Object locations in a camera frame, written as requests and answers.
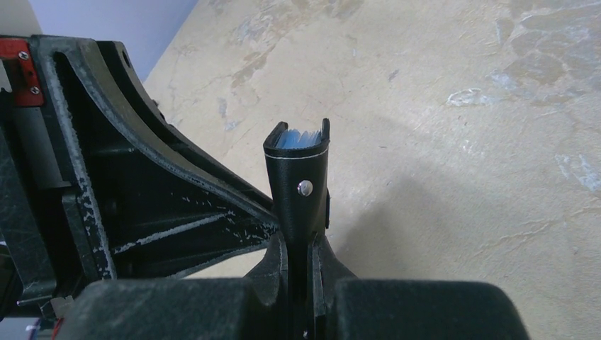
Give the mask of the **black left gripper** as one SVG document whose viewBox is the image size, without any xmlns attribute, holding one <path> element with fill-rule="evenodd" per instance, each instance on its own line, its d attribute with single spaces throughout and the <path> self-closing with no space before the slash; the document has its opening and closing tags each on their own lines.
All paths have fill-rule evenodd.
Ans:
<svg viewBox="0 0 601 340">
<path fill-rule="evenodd" d="M 121 42 L 3 37 L 1 73 L 2 317 L 64 317 L 64 215 L 89 281 L 180 278 L 277 231 L 270 198 L 164 119 Z"/>
</svg>

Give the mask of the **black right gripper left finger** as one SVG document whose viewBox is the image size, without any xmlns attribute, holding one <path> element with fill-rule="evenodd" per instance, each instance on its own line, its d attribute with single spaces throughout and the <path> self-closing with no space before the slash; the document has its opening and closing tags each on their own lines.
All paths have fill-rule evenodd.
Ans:
<svg viewBox="0 0 601 340">
<path fill-rule="evenodd" d="M 103 280 L 87 286 L 56 339 L 287 339 L 286 245 L 269 240 L 244 277 Z"/>
</svg>

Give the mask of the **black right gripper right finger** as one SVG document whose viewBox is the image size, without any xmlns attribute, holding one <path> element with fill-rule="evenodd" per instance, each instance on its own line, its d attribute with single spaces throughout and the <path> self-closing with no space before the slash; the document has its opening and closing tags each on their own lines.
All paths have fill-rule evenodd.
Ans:
<svg viewBox="0 0 601 340">
<path fill-rule="evenodd" d="M 309 339 L 528 339 L 499 287 L 452 280 L 365 279 L 325 236 L 308 246 Z"/>
</svg>

